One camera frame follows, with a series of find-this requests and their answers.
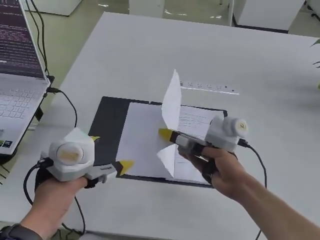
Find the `laptop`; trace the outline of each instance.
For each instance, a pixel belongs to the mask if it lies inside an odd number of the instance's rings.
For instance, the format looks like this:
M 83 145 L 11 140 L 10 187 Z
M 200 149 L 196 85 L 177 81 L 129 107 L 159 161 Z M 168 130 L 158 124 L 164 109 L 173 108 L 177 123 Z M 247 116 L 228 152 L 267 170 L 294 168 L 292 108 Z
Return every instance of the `laptop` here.
M 0 0 L 0 155 L 12 155 L 50 81 L 20 0 Z

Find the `black clipboard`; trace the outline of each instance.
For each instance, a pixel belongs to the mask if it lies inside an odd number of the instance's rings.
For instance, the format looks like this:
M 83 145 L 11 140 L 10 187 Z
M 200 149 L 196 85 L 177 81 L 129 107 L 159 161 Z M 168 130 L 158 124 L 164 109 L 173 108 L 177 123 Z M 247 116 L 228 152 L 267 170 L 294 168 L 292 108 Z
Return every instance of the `black clipboard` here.
M 103 166 L 116 161 L 118 147 L 130 103 L 151 105 L 162 104 L 161 102 L 148 102 L 108 96 L 102 97 L 88 134 L 89 136 L 99 137 L 94 142 L 94 166 Z M 212 109 L 204 107 L 199 108 L 222 112 L 224 117 L 228 115 L 228 112 L 223 109 Z M 117 178 L 211 188 L 210 185 L 192 182 L 170 181 L 165 178 L 159 177 L 132 176 L 124 174 L 122 176 L 117 175 Z

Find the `wrist strap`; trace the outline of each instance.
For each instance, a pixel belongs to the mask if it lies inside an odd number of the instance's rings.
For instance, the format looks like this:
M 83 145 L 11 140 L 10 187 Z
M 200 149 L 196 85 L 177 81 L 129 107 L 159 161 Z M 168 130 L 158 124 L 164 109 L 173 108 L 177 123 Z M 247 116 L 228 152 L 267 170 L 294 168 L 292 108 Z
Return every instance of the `wrist strap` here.
M 36 232 L 29 228 L 14 224 L 12 226 L 5 226 L 0 233 L 0 240 L 43 240 Z

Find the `white table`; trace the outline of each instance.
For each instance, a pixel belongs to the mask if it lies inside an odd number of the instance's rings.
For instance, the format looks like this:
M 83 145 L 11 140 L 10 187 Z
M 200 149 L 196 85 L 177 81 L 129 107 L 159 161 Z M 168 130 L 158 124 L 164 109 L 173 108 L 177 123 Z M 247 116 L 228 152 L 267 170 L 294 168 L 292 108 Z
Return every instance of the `white table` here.
M 248 141 L 265 163 L 269 188 L 320 224 L 320 71 L 312 66 L 320 54 L 318 47 L 310 48 L 314 41 L 105 13 L 61 89 L 78 111 L 78 126 L 88 132 L 102 96 L 161 101 L 174 69 L 183 81 L 236 88 L 238 96 L 184 90 L 182 103 L 226 109 L 246 119 Z M 74 120 L 64 96 L 55 96 L 0 188 L 0 221 L 18 222 L 27 213 L 22 189 L 27 170 L 51 141 L 72 129 Z M 256 156 L 243 148 L 236 153 L 262 182 Z M 254 239 L 258 232 L 241 206 L 213 189 L 113 178 L 82 190 L 78 198 L 89 231 L 172 240 Z M 82 228 L 75 205 L 64 222 Z

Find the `white paper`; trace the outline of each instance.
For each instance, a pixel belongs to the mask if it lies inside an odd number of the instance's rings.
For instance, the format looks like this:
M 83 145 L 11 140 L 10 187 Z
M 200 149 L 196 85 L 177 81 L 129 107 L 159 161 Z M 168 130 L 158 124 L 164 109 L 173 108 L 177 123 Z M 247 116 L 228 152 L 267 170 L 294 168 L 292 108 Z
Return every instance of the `white paper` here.
M 157 153 L 166 147 L 158 134 L 161 119 L 160 105 L 130 103 L 116 155 L 117 161 L 134 161 L 128 175 L 172 178 L 157 157 Z
M 162 119 L 158 128 L 167 128 L 177 130 L 179 125 L 179 115 L 181 108 L 181 87 L 180 79 L 176 70 L 174 70 L 169 87 L 165 92 L 162 101 Z M 166 148 L 157 153 L 165 168 L 174 176 L 175 171 L 175 151 L 176 147 L 167 142 Z
M 216 115 L 223 116 L 223 113 L 202 108 L 182 106 L 180 110 L 178 131 L 204 140 L 210 122 Z M 174 157 L 174 180 L 208 184 L 201 173 L 188 160 L 179 155 L 177 148 L 178 147 L 176 146 Z
M 171 82 L 162 101 L 162 117 L 166 128 L 177 130 L 181 107 L 181 87 L 179 75 L 174 70 Z

